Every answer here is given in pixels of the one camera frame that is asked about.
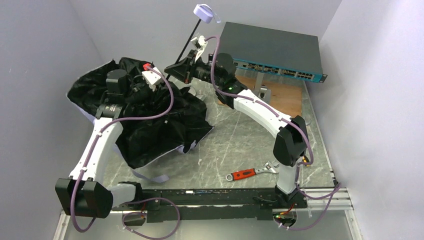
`white wall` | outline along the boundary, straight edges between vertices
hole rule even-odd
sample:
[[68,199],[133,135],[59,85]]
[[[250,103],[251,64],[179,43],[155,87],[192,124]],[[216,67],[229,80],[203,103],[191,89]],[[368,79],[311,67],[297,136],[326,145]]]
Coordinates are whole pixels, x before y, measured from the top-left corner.
[[[104,61],[132,57],[173,64],[198,18],[196,4],[210,5],[222,23],[201,23],[204,36],[220,35],[225,22],[321,38],[341,0],[71,0]],[[208,46],[212,52],[215,43]]]
[[309,84],[337,177],[365,239],[422,239],[424,2],[343,0]]
[[0,239],[53,238],[67,177],[91,123],[65,98],[102,63],[67,0],[3,1],[0,8]]

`red wrench handle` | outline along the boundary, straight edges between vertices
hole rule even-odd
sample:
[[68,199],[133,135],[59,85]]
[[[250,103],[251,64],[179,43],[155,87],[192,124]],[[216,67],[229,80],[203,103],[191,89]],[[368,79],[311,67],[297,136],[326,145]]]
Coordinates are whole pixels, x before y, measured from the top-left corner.
[[254,176],[256,175],[256,172],[254,168],[251,168],[251,169],[232,172],[231,175],[232,175],[233,181],[235,181],[235,180],[245,179],[245,178]]

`cable clip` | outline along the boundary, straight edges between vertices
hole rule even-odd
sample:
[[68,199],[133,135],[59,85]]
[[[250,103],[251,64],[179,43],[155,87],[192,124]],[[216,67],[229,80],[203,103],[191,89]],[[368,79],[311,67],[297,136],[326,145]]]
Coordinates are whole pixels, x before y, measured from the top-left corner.
[[143,65],[143,69],[145,71],[149,70],[147,67],[150,67],[150,63],[146,63],[146,64]]

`black pole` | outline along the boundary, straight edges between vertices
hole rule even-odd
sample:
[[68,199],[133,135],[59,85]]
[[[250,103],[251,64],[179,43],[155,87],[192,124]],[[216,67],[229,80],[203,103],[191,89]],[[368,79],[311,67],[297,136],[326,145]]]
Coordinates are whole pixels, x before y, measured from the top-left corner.
[[[198,26],[199,26],[199,24],[200,24],[200,22],[201,22],[201,21],[202,21],[201,19],[199,19],[199,20],[197,21],[196,26],[194,27],[193,31],[191,32],[190,36],[188,37],[187,42],[185,43],[184,47],[182,48],[181,53],[179,54],[178,58],[177,58],[177,59],[176,59],[176,61],[175,61],[175,64],[177,64],[177,63],[180,61],[181,56],[183,56],[184,51],[186,50],[187,46],[189,45],[190,40],[193,38],[193,35],[195,34],[196,29],[198,29]],[[166,80],[169,80],[169,79],[170,79],[170,77],[171,77],[171,75],[170,75],[170,74],[168,74],[168,76],[166,76]]]

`light purple object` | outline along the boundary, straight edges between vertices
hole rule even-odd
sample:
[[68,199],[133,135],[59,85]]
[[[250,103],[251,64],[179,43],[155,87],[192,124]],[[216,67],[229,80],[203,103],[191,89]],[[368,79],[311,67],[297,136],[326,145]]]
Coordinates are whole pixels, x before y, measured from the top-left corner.
[[212,19],[215,19],[217,24],[221,22],[220,17],[207,4],[197,4],[193,13],[207,24],[210,23]]

